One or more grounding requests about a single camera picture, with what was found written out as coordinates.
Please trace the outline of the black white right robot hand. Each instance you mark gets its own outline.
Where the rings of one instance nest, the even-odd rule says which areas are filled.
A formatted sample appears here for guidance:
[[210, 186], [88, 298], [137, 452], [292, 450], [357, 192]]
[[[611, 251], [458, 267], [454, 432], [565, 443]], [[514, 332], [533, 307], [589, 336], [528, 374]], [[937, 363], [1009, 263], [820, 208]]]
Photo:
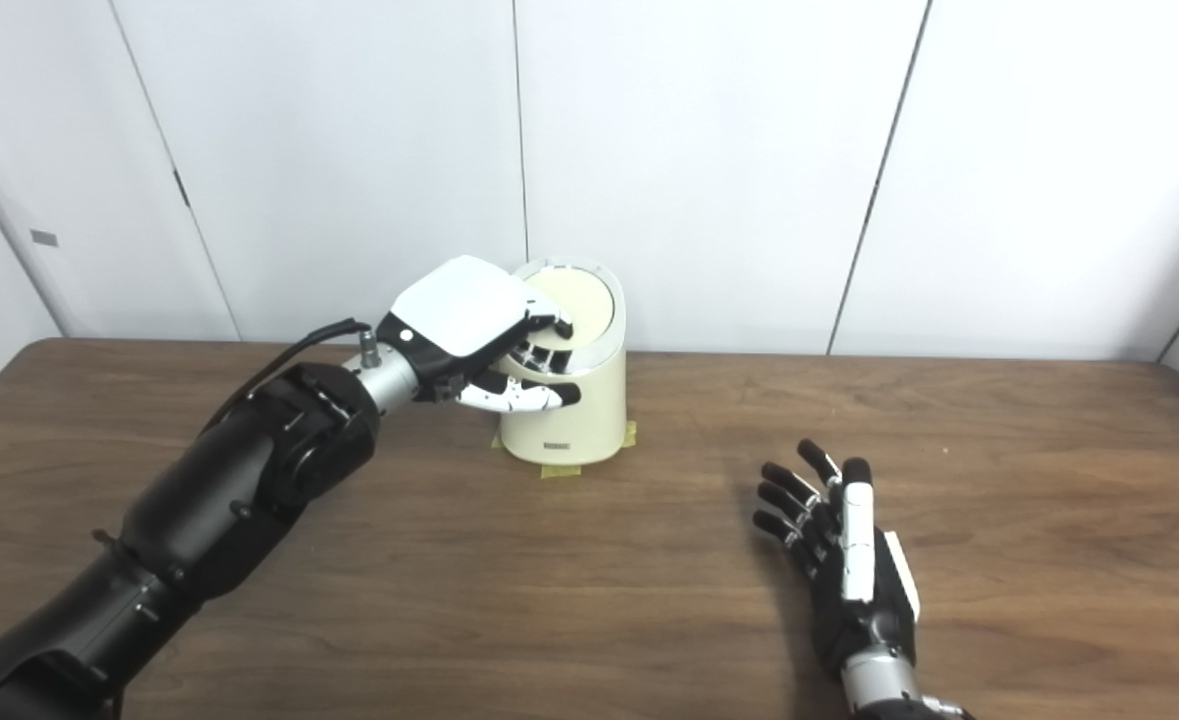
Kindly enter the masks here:
[[760, 465], [755, 528], [776, 539], [801, 577], [814, 612], [810, 646], [831, 676], [864, 650], [915, 662], [917, 600], [903, 551], [876, 523], [871, 465], [863, 457], [835, 462], [801, 440], [810, 483], [786, 465]]

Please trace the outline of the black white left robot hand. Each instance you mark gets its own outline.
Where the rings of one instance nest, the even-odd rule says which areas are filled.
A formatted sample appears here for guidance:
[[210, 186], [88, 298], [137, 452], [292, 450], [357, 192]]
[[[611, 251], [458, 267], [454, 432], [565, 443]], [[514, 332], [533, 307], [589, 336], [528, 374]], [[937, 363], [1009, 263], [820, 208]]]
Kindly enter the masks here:
[[411, 402], [498, 414], [574, 407], [575, 383], [523, 381], [496, 364], [531, 333], [574, 333], [569, 311], [506, 270], [457, 256], [406, 288], [374, 331], [358, 379], [380, 411]]

